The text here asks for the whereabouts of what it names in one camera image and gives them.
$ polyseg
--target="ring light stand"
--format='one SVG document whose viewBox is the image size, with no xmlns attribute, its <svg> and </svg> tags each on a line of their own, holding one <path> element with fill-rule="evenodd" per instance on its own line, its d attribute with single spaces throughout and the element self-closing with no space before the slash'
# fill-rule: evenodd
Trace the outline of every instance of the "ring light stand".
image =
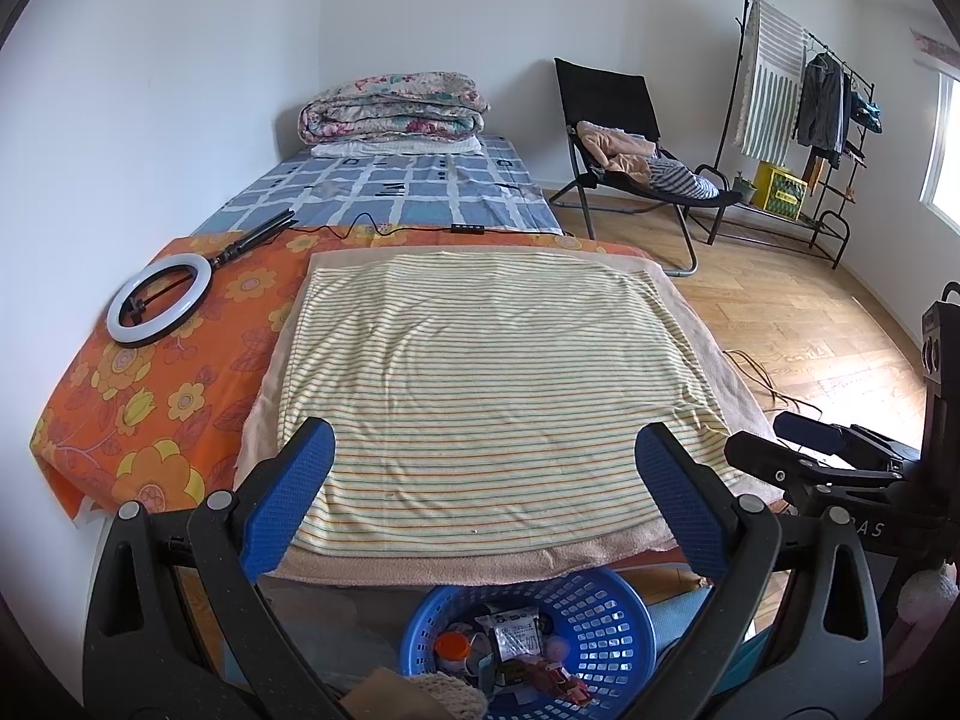
<svg viewBox="0 0 960 720">
<path fill-rule="evenodd" d="M 110 303 L 107 309 L 107 333 L 110 333 L 110 337 L 119 346 L 132 348 L 147 346 L 169 335 L 190 319 L 206 298 L 213 281 L 214 271 L 267 241 L 267 238 L 280 234 L 295 221 L 294 212 L 288 208 L 228 245 L 216 257 L 208 259 L 199 254 L 173 254 L 147 265 L 120 288 L 120 292 Z M 181 271 L 188 271 L 188 274 L 160 290 L 156 295 L 150 298 L 136 296 L 155 281 Z M 156 317 L 143 322 L 144 311 L 152 300 L 159 298 L 167 290 L 191 280 L 193 283 L 172 306 Z M 125 319 L 129 319 L 131 324 L 124 324 Z"/>
</svg>

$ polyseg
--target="pink cloth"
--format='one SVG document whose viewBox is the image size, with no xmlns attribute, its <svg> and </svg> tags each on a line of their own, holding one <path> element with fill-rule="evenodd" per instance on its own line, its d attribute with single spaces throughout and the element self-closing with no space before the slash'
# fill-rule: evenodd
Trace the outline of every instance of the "pink cloth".
<svg viewBox="0 0 960 720">
<path fill-rule="evenodd" d="M 577 137 L 604 170 L 625 173 L 637 184 L 650 183 L 647 159 L 656 155 L 655 143 L 640 135 L 628 135 L 590 122 L 578 122 Z"/>
</svg>

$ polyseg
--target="potted plant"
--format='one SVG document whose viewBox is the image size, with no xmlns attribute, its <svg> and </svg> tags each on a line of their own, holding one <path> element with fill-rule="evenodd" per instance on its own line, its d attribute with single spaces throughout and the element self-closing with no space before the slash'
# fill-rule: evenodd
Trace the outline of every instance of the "potted plant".
<svg viewBox="0 0 960 720">
<path fill-rule="evenodd" d="M 757 191 L 757 187 L 744 178 L 742 172 L 738 172 L 736 178 L 733 180 L 733 191 L 740 194 L 742 197 L 741 202 L 749 203 L 754 199 L 754 192 Z"/>
</svg>

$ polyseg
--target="clothes rack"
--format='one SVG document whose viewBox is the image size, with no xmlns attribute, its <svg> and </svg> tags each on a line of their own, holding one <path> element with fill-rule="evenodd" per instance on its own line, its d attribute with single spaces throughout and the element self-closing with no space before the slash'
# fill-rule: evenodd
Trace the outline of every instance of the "clothes rack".
<svg viewBox="0 0 960 720">
<path fill-rule="evenodd" d="M 733 105 L 736 103 L 736 89 L 737 83 L 740 79 L 740 70 L 743 66 L 743 43 L 746 38 L 747 33 L 747 15 L 750 11 L 750 0 L 743 0 L 743 13 L 740 18 L 736 19 L 736 23 L 740 27 L 740 45 L 737 50 L 736 57 L 736 69 L 733 71 L 733 84 L 731 84 L 730 90 L 730 100 L 727 103 L 727 115 L 724 119 L 723 132 L 720 135 L 720 143 L 717 146 L 717 153 L 713 159 L 713 169 L 716 172 L 720 170 L 720 160 L 723 157 L 724 148 L 727 144 L 728 132 L 730 132 L 730 122 L 731 117 L 733 117 Z M 833 59 L 835 59 L 843 68 L 844 71 L 850 73 L 850 75 L 857 79 L 866 91 L 868 91 L 868 99 L 870 103 L 874 101 L 874 90 L 875 85 L 867 81 L 864 76 L 861 76 L 856 70 L 853 69 L 848 63 L 843 60 L 842 57 L 837 55 L 834 50 L 832 50 L 824 41 L 814 35 L 812 32 L 808 32 L 810 40 L 815 44 L 821 47 L 821 53 L 827 53 Z M 856 122 L 851 123 L 853 127 L 857 127 L 860 133 L 859 141 L 859 150 L 862 153 L 863 143 L 867 137 L 867 128 L 863 127 L 862 124 L 857 124 Z M 781 217 L 777 214 L 771 214 L 765 210 L 757 208 L 757 206 L 750 205 L 747 203 L 738 203 L 734 205 L 734 208 L 740 208 L 742 210 L 749 211 L 753 214 L 763 215 L 767 218 L 772 218 L 773 220 L 779 220 L 782 223 L 786 223 L 795 228 L 800 228 L 805 230 L 805 233 L 801 235 L 791 235 L 787 232 L 781 232 L 778 230 L 771 229 L 769 227 L 757 226 L 746 223 L 745 221 L 735 221 L 727 220 L 724 218 L 724 209 L 717 211 L 716 215 L 712 218 L 698 218 L 696 215 L 692 215 L 690 218 L 693 219 L 697 225 L 707 232 L 707 244 L 713 245 L 713 242 L 720 238 L 731 238 L 738 241 L 748 241 L 755 242 L 756 244 L 766 245 L 767 247 L 782 248 L 783 250 L 788 251 L 798 251 L 800 253 L 809 254 L 814 257 L 819 257 L 821 259 L 826 259 L 832 262 L 833 269 L 836 269 L 840 265 L 840 260 L 843 257 L 844 251 L 847 249 L 847 245 L 850 242 L 851 228 L 850 223 L 843 216 L 843 211 L 847 208 L 848 202 L 856 202 L 853 200 L 853 180 L 856 179 L 856 172 L 859 169 L 860 165 L 858 162 L 854 162 L 853 169 L 851 170 L 850 179 L 847 181 L 846 187 L 843 189 L 837 188 L 830 184 L 830 180 L 834 175 L 834 167 L 831 165 L 829 171 L 827 172 L 827 177 L 823 180 L 818 180 L 817 184 L 820 186 L 820 196 L 817 199 L 817 207 L 812 215 L 807 215 L 800 213 L 798 218 L 795 220 L 789 220 L 789 218 Z M 837 211 L 834 211 L 832 208 L 823 208 L 824 198 L 827 195 L 827 192 L 830 191 L 832 194 L 836 194 L 841 197 L 840 208 Z M 843 225 L 843 231 L 835 229 L 832 225 L 827 223 L 827 220 L 835 220 L 834 223 L 839 223 Z M 707 227 L 704 224 L 705 221 L 710 221 L 711 224 Z M 752 230 L 754 232 L 762 232 L 767 236 L 774 236 L 777 238 L 789 240 L 792 242 L 798 242 L 799 244 L 805 244 L 806 249 L 797 248 L 795 245 L 786 245 L 778 244 L 777 242 L 771 242 L 770 240 L 763 240 L 759 238 L 750 237 L 749 235 L 738 235 L 733 233 L 724 233 L 721 232 L 721 226 L 726 223 L 740 229 Z M 827 250 L 819 244 L 818 238 L 820 236 L 828 237 L 835 239 L 840 242 L 840 248 L 837 251 L 837 254 L 834 256 L 830 254 Z"/>
</svg>

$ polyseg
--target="folding chair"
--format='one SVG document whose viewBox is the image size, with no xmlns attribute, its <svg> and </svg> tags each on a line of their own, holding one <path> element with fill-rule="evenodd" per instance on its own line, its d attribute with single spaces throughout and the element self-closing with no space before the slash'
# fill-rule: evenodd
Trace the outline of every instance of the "folding chair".
<svg viewBox="0 0 960 720">
<path fill-rule="evenodd" d="M 554 61 L 557 63 L 557 81 L 560 84 L 560 101 L 563 103 L 563 118 L 566 122 L 566 135 L 568 135 L 570 163 L 573 165 L 574 178 L 558 193 L 550 196 L 547 202 L 551 205 L 557 203 L 560 197 L 576 187 L 580 194 L 580 207 L 584 211 L 584 221 L 587 223 L 587 234 L 594 241 L 596 240 L 596 234 L 593 232 L 590 206 L 587 203 L 587 193 L 584 189 L 596 189 L 597 186 L 603 185 L 627 191 L 629 194 L 651 200 L 656 204 L 650 208 L 637 210 L 594 208 L 597 211 L 613 211 L 614 213 L 635 215 L 646 214 L 664 205 L 672 205 L 677 214 L 680 229 L 683 231 L 683 238 L 686 240 L 686 248 L 690 252 L 691 265 L 689 268 L 683 269 L 664 269 L 664 272 L 669 276 L 693 275 L 697 269 L 697 253 L 693 250 L 693 240 L 690 239 L 690 231 L 686 226 L 686 216 L 689 209 L 727 208 L 741 201 L 740 194 L 736 191 L 730 191 L 727 177 L 710 165 L 700 165 L 694 170 L 694 173 L 699 175 L 705 170 L 713 173 L 723 182 L 723 189 L 718 196 L 706 200 L 683 197 L 678 194 L 667 194 L 649 187 L 642 188 L 624 173 L 603 170 L 581 143 L 580 138 L 577 137 L 577 122 L 593 122 L 600 127 L 622 129 L 632 135 L 642 135 L 648 141 L 653 141 L 659 146 L 661 134 L 659 133 L 659 127 L 656 126 L 656 114 L 650 95 L 647 92 L 647 83 L 643 76 L 623 76 L 606 70 L 580 67 L 562 59 L 554 59 Z M 670 159 L 676 159 L 662 146 L 659 146 L 659 151 Z M 578 152 L 584 163 L 584 172 L 580 171 L 577 164 Z M 563 207 L 576 208 L 572 203 L 557 204 Z M 718 214 L 707 238 L 708 245 L 712 245 L 716 238 L 720 218 L 721 215 Z"/>
</svg>

